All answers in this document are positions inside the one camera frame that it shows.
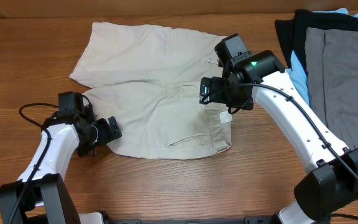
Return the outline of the beige khaki shorts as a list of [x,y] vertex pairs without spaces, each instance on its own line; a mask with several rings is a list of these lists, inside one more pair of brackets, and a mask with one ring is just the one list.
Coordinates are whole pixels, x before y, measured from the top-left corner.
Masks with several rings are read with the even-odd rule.
[[95,22],[71,78],[87,87],[100,118],[115,117],[122,136],[109,148],[144,159],[196,159],[231,147],[231,116],[199,103],[200,81],[222,70],[221,37],[156,25]]

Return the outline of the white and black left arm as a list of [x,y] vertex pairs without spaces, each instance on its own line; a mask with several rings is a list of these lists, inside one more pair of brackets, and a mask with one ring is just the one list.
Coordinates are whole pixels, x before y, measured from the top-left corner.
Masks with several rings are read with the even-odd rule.
[[3,223],[112,223],[106,212],[78,213],[65,174],[74,153],[80,157],[119,139],[115,117],[96,119],[89,98],[68,91],[59,94],[57,109],[41,124],[34,157],[12,183],[0,187]]

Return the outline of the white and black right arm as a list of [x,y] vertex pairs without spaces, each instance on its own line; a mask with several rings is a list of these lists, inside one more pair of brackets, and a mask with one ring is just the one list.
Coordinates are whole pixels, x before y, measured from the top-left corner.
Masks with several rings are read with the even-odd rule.
[[237,34],[221,40],[215,52],[223,73],[201,80],[200,103],[222,103],[230,114],[260,105],[306,172],[293,203],[272,216],[247,217],[246,223],[328,223],[338,217],[340,208],[358,200],[358,148],[350,149],[322,123],[273,52],[253,54]]

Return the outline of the light blue folded garment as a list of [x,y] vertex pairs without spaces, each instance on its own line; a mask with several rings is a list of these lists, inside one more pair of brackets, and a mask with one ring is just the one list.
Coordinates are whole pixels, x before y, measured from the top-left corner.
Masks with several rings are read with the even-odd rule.
[[[336,12],[336,13],[349,15],[347,9],[338,9],[336,11],[329,11],[329,12]],[[306,71],[306,68],[304,69],[300,65],[300,62],[295,54],[291,55],[290,61],[292,63],[292,66],[291,67],[288,66],[289,67],[288,71],[290,74],[291,81],[293,82],[296,90],[299,92],[301,97],[306,101],[306,104],[310,106],[310,96],[308,91],[308,72]]]

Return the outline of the black folded garment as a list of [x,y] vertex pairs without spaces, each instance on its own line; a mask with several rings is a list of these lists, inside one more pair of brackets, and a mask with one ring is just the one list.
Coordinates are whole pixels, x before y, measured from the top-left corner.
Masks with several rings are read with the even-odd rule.
[[291,55],[295,54],[300,65],[305,69],[305,41],[308,28],[358,31],[358,17],[336,12],[311,12],[298,9],[292,20],[276,20],[275,28],[288,66],[292,66],[290,59]]

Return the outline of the brown cardboard backdrop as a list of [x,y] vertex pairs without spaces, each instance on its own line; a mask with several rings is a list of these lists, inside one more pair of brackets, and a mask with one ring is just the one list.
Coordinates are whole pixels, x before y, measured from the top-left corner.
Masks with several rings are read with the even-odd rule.
[[358,0],[0,0],[0,18],[358,11]]

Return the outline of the grey folded garment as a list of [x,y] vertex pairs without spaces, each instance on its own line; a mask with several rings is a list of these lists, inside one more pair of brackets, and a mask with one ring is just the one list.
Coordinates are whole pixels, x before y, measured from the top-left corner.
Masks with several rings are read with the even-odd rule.
[[358,31],[309,28],[305,42],[310,106],[350,149],[358,147]]

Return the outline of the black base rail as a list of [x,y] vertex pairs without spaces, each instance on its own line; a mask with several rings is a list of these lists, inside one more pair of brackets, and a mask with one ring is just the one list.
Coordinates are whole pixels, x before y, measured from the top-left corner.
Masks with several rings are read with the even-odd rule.
[[245,218],[201,219],[201,220],[113,220],[108,218],[105,224],[273,224],[280,223],[272,216],[248,216]]

